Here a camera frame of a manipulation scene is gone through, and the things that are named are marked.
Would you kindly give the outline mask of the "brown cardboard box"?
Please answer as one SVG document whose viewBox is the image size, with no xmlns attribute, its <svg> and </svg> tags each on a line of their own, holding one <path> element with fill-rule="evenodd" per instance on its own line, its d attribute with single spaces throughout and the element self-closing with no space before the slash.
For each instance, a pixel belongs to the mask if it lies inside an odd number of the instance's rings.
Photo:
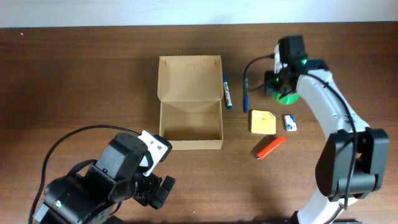
<svg viewBox="0 0 398 224">
<path fill-rule="evenodd" d="M 160 56 L 159 135 L 174 150 L 220 150 L 223 95 L 219 55 Z"/>
</svg>

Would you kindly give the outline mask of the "orange lighter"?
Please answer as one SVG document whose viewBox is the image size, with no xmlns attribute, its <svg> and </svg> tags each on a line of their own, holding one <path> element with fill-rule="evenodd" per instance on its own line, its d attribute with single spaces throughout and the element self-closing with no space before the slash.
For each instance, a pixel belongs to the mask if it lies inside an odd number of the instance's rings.
<svg viewBox="0 0 398 224">
<path fill-rule="evenodd" d="M 283 142 L 285 142 L 285 137 L 279 136 L 274 139 L 269 145 L 267 145 L 263 150 L 257 153 L 257 159 L 265 159 L 270 153 L 272 153 L 276 148 L 278 148 Z"/>
</svg>

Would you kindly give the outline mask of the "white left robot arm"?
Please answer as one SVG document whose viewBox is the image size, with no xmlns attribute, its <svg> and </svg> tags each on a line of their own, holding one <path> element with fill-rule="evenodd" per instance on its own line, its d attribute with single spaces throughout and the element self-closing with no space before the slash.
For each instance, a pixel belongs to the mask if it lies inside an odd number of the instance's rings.
<svg viewBox="0 0 398 224">
<path fill-rule="evenodd" d="M 75 165 L 44 190 L 41 203 L 32 206 L 29 223 L 106 223 L 123 201 L 133 198 L 143 207 L 162 208 L 175 179 L 135 172 L 130 179 L 115 180 L 90 159 Z"/>
</svg>

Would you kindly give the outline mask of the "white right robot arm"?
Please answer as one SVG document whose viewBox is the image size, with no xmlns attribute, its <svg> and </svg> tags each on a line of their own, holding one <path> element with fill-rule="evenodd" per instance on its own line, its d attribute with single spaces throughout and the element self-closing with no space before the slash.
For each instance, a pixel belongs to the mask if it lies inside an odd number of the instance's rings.
<svg viewBox="0 0 398 224">
<path fill-rule="evenodd" d="M 324 61 L 278 55 L 274 60 L 274 74 L 266 84 L 289 83 L 306 101 L 326 138 L 315 168 L 317 188 L 290 222 L 333 223 L 350 205 L 381 188 L 389 137 L 350 107 Z"/>
</svg>

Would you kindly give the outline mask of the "yellow sticky note pad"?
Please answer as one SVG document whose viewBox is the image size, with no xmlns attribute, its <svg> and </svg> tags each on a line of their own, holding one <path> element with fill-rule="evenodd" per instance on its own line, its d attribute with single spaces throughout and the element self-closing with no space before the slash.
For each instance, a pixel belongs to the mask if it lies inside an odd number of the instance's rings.
<svg viewBox="0 0 398 224">
<path fill-rule="evenodd" d="M 276 116 L 270 111 L 251 111 L 251 127 L 253 134 L 276 134 Z"/>
</svg>

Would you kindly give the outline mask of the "small white blue box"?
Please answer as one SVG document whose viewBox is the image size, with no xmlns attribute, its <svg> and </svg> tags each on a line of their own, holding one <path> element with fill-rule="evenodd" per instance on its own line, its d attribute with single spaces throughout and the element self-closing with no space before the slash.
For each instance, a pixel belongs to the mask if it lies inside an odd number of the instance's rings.
<svg viewBox="0 0 398 224">
<path fill-rule="evenodd" d="M 286 131 L 297 131 L 297 123 L 294 115 L 292 114 L 284 115 L 284 123 Z"/>
</svg>

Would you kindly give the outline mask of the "blue whiteboard marker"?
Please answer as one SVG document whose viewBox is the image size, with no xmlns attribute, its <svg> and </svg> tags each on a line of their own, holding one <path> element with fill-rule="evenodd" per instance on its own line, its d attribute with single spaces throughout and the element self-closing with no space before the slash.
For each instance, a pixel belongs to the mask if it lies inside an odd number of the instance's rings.
<svg viewBox="0 0 398 224">
<path fill-rule="evenodd" d="M 229 92 L 229 86 L 228 86 L 228 79 L 225 73 L 223 73 L 223 89 L 224 89 L 224 97 L 226 100 L 226 107 L 227 109 L 231 110 L 233 109 L 233 104 L 231 101 L 231 95 Z"/>
</svg>

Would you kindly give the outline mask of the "green tape roll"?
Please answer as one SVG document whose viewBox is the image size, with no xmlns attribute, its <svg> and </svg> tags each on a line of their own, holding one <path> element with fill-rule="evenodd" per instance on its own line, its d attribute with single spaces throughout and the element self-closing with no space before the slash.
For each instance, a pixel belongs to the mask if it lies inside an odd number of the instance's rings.
<svg viewBox="0 0 398 224">
<path fill-rule="evenodd" d="M 291 105 L 295 103 L 300 96 L 298 93 L 289 93 L 288 95 L 283 95 L 282 93 L 274 93 L 272 97 L 274 100 L 276 100 L 276 102 L 282 105 Z"/>
</svg>

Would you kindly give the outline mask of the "blue ballpoint pen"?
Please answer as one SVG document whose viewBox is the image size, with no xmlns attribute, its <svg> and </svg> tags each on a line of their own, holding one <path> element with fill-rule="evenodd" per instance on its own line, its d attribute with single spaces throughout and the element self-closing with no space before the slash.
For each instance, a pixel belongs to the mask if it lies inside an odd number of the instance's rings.
<svg viewBox="0 0 398 224">
<path fill-rule="evenodd" d="M 244 97 L 243 97 L 243 111 L 248 112 L 248 78 L 244 79 L 243 83 Z"/>
</svg>

